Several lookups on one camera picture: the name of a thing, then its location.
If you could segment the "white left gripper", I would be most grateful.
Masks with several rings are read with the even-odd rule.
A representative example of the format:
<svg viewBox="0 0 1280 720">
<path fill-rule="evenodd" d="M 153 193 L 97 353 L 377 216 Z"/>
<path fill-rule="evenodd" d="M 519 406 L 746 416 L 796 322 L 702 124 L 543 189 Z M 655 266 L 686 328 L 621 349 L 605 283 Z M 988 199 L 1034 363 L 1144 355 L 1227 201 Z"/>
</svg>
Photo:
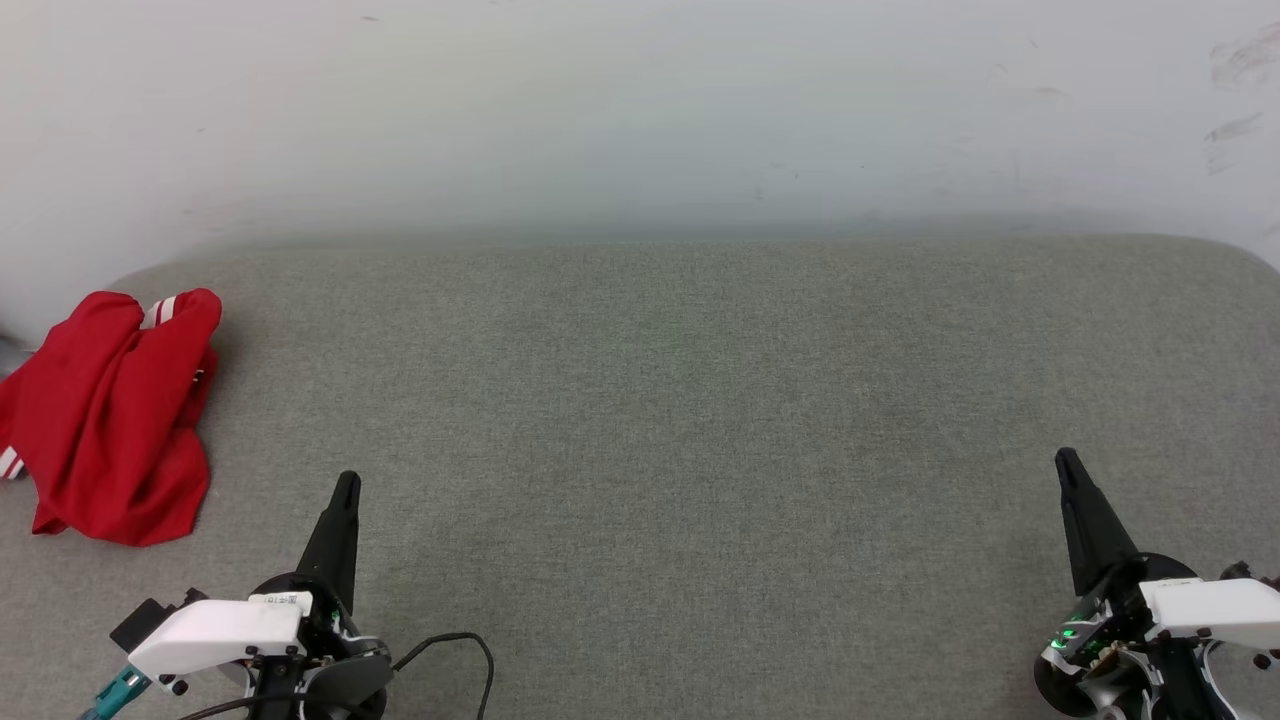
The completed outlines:
<svg viewBox="0 0 1280 720">
<path fill-rule="evenodd" d="M 339 474 L 294 573 L 244 600 L 191 589 L 180 605 L 143 602 L 128 619 L 128 664 L 173 694 L 216 669 L 244 687 L 247 719 L 380 719 L 396 673 L 387 643 L 355 611 L 361 478 Z"/>
</svg>

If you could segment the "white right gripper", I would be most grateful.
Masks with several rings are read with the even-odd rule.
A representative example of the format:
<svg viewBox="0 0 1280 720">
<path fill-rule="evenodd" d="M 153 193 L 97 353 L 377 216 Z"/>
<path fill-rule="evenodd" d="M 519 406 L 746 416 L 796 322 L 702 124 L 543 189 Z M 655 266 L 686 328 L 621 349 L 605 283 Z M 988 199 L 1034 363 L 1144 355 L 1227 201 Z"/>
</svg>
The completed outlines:
<svg viewBox="0 0 1280 720">
<path fill-rule="evenodd" d="M 1055 466 L 1078 601 L 1033 667 L 1044 702 L 1078 719 L 1257 719 L 1228 698 L 1213 655 L 1252 652 L 1277 666 L 1279 596 L 1238 562 L 1217 580 L 1158 553 L 1138 553 L 1074 448 Z"/>
</svg>

